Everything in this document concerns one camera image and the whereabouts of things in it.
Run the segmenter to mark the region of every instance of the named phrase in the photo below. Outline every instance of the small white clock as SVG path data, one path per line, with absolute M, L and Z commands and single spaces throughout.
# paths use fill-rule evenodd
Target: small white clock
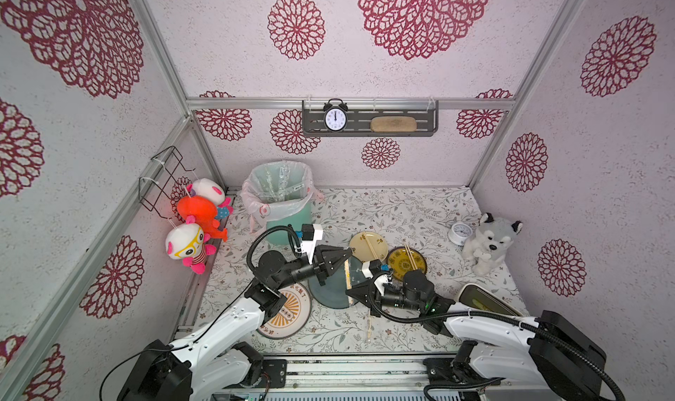
M 347 113 L 339 107 L 333 107 L 326 111 L 323 121 L 332 132 L 339 132 L 347 126 Z
M 450 227 L 448 237 L 453 244 L 463 246 L 467 238 L 471 237 L 471 234 L 473 234 L 473 230 L 470 226 L 463 222 L 455 222 Z

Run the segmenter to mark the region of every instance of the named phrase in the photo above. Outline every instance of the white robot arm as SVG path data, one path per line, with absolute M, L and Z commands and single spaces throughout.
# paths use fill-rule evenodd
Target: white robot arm
M 558 313 L 514 317 L 476 311 L 436 294 L 421 270 L 406 273 L 402 287 L 397 288 L 391 285 L 386 265 L 374 261 L 364 269 L 370 279 L 346 293 L 369 307 L 372 315 L 399 323 L 420 323 L 431 333 L 463 340 L 451 367 L 440 373 L 444 378 L 430 373 L 430 381 L 436 384 L 426 387 L 428 399 L 433 399 L 427 394 L 429 389 L 482 388 L 502 379 L 546 385 L 566 400 L 580 401 L 602 399 L 599 393 L 604 381 L 617 400 L 625 399 L 603 371 L 607 358 L 603 350 Z M 420 315 L 395 317 L 384 312 L 383 306 Z
M 258 266 L 252 254 L 271 232 L 285 229 L 302 255 L 286 261 L 274 250 L 262 255 Z M 275 227 L 253 243 L 246 261 L 255 275 L 249 287 L 212 322 L 169 345 L 159 340 L 140 355 L 118 401 L 209 401 L 218 389 L 241 384 L 254 386 L 261 377 L 263 356 L 247 343 L 236 342 L 274 317 L 285 296 L 279 289 L 316 276 L 325 281 L 352 255 L 351 249 L 317 245 L 323 230 L 303 225 L 300 243 L 295 231 Z M 450 367 L 432 377 L 430 389 L 469 390 L 498 384 L 502 379 L 548 385 L 567 400 L 600 400 L 602 381 L 617 401 L 620 389 L 603 371 L 606 355 L 581 331 L 554 312 L 541 317 L 507 317 L 474 311 L 464 304 L 435 294 L 421 270 L 404 276 L 403 286 L 391 285 L 391 274 L 379 260 L 367 262 L 362 272 L 368 281 L 346 294 L 371 309 L 376 317 L 400 323 L 420 323 L 427 331 L 463 339 Z M 419 312 L 417 318 L 400 318 L 383 306 Z
M 252 254 L 262 239 L 274 231 L 286 230 L 295 240 L 294 250 L 302 255 L 286 261 L 271 250 L 262 255 L 257 267 Z M 243 383 L 252 386 L 261 377 L 263 356 L 246 342 L 236 344 L 274 317 L 286 297 L 279 289 L 315 276 L 325 279 L 339 270 L 352 255 L 350 248 L 317 245 L 323 239 L 320 225 L 303 225 L 302 238 L 288 227 L 275 227 L 254 241 L 247 263 L 255 278 L 243 295 L 214 320 L 187 337 L 165 346 L 159 340 L 140 355 L 117 397 L 119 401 L 209 401 L 218 389 Z

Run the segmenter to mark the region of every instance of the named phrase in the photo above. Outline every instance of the orange plush toy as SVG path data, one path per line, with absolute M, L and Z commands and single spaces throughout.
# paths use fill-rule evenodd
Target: orange plush toy
M 218 230 L 220 221 L 215 219 L 218 215 L 218 208 L 209 199 L 201 196 L 185 196 L 178 201 L 176 209 L 186 220 L 193 217 L 194 222 L 212 238 L 222 238 L 223 241 L 227 241 L 227 230 Z

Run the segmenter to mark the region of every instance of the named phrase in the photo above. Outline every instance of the white trash bag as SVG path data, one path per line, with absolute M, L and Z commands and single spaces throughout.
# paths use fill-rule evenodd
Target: white trash bag
M 244 181 L 241 192 L 250 215 L 250 233 L 260 234 L 269 221 L 279 221 L 302 210 L 323 194 L 314 186 L 312 170 L 302 162 L 280 160 L 257 166 Z M 257 222 L 262 229 L 254 233 Z

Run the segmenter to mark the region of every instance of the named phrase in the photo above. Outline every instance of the floral tablecloth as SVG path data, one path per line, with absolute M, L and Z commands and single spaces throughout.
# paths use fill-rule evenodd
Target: floral tablecloth
M 456 220 L 473 227 L 481 216 L 468 188 L 332 188 L 323 191 L 323 202 L 312 202 L 314 222 L 324 228 L 323 244 L 348 246 L 353 235 L 371 230 L 384 236 L 389 246 L 403 243 L 419 250 L 426 258 L 427 277 L 436 292 L 454 297 L 469 282 L 477 282 L 516 309 L 527 313 L 518 289 L 505 265 L 487 277 L 476 277 L 460 255 L 460 248 L 448 239 L 448 223 Z M 252 274 L 246 267 L 246 252 L 254 239 L 249 234 L 249 216 L 240 197 L 227 223 L 228 241 L 221 245 L 202 299 L 196 325 L 214 319 L 246 287 Z M 268 250 L 259 245 L 255 259 Z M 290 250 L 274 246 L 291 259 Z M 386 309 L 398 316 L 412 312 Z M 259 352 L 425 352 L 454 351 L 457 338 L 435 336 L 421 325 L 403 325 L 384 318 L 372 318 L 371 340 L 367 340 L 368 309 L 362 304 L 344 310 L 322 306 L 313 300 L 307 324 L 286 339 L 269 339 L 257 332 L 248 341 Z

